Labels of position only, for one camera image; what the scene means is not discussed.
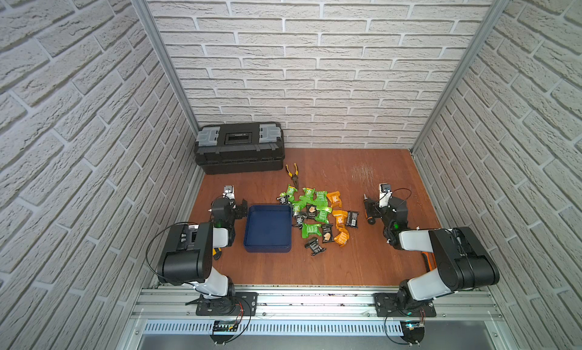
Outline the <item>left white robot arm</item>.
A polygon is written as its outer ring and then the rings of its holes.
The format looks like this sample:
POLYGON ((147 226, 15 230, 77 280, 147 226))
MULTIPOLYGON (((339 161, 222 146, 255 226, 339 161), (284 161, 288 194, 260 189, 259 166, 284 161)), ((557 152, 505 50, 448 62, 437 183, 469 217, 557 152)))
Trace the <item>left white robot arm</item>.
POLYGON ((213 267, 215 252, 231 247, 235 222, 248 214, 248 202, 237 204, 223 195, 212 202, 209 221, 182 222, 165 229, 168 234, 159 261, 152 272, 161 283, 191 286, 206 300, 235 296, 232 279, 213 267))

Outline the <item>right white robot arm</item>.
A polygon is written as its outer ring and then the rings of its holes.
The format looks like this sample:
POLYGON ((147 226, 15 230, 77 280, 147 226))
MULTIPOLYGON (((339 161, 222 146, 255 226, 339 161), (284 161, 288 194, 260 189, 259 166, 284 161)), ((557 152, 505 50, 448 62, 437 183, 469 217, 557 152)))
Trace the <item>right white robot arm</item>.
POLYGON ((435 268, 401 282, 393 300, 396 308, 411 311, 435 298, 500 280, 499 268, 471 228, 413 230, 408 227, 406 201, 391 195, 380 201, 365 197, 365 212, 369 224, 382 220, 383 236, 396 250, 434 256, 435 268))

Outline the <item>green cookie packet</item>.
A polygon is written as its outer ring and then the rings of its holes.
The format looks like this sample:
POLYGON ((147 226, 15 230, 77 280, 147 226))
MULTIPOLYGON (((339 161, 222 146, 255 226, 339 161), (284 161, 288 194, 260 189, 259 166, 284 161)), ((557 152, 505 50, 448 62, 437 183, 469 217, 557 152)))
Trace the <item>green cookie packet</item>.
POLYGON ((296 202, 295 194, 297 193, 297 188, 295 186, 288 186, 285 192, 280 193, 277 200, 281 204, 293 205, 296 202))
POLYGON ((330 207, 318 207, 316 209, 315 221, 323 224, 329 224, 329 215, 332 213, 330 207))
POLYGON ((300 195, 300 201, 307 202, 309 204, 313 204, 314 197, 315 197, 315 190, 311 188, 303 188, 303 195, 300 195))
POLYGON ((293 214, 296 215, 306 208, 307 203, 304 201, 295 201, 292 203, 293 214))
POLYGON ((303 224, 302 225, 302 238, 308 239, 310 236, 322 236, 321 224, 303 224))

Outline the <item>dark blue storage box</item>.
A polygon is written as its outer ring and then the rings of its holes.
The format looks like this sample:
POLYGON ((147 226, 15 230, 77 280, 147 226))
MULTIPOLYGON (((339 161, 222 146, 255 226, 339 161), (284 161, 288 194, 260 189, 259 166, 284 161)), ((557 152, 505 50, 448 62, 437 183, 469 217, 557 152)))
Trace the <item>dark blue storage box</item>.
POLYGON ((249 253, 288 253, 292 248, 293 212, 288 205, 249 208, 243 245, 249 253))

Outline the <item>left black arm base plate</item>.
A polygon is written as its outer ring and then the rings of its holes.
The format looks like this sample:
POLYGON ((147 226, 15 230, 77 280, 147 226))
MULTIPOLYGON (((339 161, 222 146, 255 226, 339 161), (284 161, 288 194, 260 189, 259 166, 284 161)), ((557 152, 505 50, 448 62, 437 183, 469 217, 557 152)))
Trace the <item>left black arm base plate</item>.
POLYGON ((197 316, 254 317, 258 304, 257 292, 238 292, 236 295, 208 299, 200 295, 196 301, 197 316))

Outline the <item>orange cookie packet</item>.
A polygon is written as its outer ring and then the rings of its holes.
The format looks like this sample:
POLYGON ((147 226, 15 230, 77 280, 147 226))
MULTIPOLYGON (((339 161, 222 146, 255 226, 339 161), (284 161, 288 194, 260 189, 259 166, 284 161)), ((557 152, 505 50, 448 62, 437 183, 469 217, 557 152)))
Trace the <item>orange cookie packet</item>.
POLYGON ((341 200, 341 193, 339 191, 328 192, 327 199, 330 202, 330 207, 332 209, 341 208, 343 206, 343 203, 341 200))
POLYGON ((348 217, 348 212, 344 210, 333 210, 332 215, 335 219, 336 228, 345 229, 348 217))
POLYGON ((334 237, 334 241, 340 247, 344 247, 350 239, 350 233, 345 227, 338 227, 338 235, 334 237))

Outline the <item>black cookie packet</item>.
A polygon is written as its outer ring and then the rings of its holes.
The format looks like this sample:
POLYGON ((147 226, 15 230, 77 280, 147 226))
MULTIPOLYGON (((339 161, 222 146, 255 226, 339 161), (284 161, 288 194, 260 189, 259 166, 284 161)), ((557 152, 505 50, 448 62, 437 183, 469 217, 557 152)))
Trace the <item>black cookie packet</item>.
POLYGON ((358 228, 359 227, 359 212, 349 211, 346 219, 347 227, 358 228))
POLYGON ((333 225, 332 224, 322 224, 321 230, 322 230, 322 242, 323 243, 334 242, 333 225))
POLYGON ((310 220, 315 220, 318 215, 318 209, 313 204, 306 205, 306 216, 310 220))
POLYGON ((306 244, 305 248, 309 248, 312 251, 312 256, 316 256, 326 251, 326 248, 323 248, 317 238, 309 239, 306 244))
POLYGON ((307 216, 304 213, 297 213, 294 216, 295 224, 293 226, 297 227, 299 229, 303 228, 303 224, 306 221, 306 219, 307 219, 307 216))

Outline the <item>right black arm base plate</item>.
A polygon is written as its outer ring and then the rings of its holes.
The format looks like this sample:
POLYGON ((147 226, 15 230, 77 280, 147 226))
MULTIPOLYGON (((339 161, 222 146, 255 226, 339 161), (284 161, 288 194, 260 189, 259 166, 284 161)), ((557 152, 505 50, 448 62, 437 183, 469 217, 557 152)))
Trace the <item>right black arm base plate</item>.
POLYGON ((374 307, 379 318, 414 317, 435 318, 432 301, 416 301, 402 293, 379 292, 373 295, 374 307))

